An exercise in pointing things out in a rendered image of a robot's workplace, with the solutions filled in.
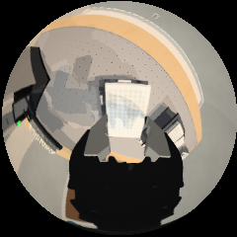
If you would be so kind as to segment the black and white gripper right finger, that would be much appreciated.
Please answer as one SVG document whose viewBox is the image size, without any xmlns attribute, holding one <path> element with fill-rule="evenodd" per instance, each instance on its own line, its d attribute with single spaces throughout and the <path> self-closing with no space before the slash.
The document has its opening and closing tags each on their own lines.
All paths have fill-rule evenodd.
<svg viewBox="0 0 237 237">
<path fill-rule="evenodd" d="M 151 162 L 169 166 L 178 176 L 182 188 L 184 186 L 183 160 L 179 149 L 167 132 L 164 132 L 150 117 L 145 117 L 144 124 L 147 126 L 144 156 L 149 156 Z"/>
</svg>

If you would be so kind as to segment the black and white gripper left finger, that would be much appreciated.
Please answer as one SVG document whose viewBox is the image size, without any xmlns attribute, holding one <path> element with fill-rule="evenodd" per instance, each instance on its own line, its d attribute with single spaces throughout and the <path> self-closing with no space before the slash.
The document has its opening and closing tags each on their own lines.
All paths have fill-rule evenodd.
<svg viewBox="0 0 237 237">
<path fill-rule="evenodd" d="M 106 162 L 111 153 L 110 139 L 105 134 L 108 115 L 103 115 L 90 129 L 87 129 L 72 150 L 69 160 L 68 189 L 75 191 L 79 175 L 89 166 Z"/>
</svg>

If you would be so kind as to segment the beige control panel with coloured buttons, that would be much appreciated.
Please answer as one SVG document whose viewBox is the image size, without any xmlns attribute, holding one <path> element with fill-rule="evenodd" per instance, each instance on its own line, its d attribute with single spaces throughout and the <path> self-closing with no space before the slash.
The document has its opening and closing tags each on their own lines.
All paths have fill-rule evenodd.
<svg viewBox="0 0 237 237">
<path fill-rule="evenodd" d="M 181 147 L 180 149 L 179 149 L 179 151 L 180 151 L 180 154 L 181 154 L 181 156 L 182 156 L 182 160 L 184 160 L 190 153 L 189 153 L 189 149 L 187 148 L 187 146 L 184 146 L 184 148 L 183 147 Z"/>
</svg>

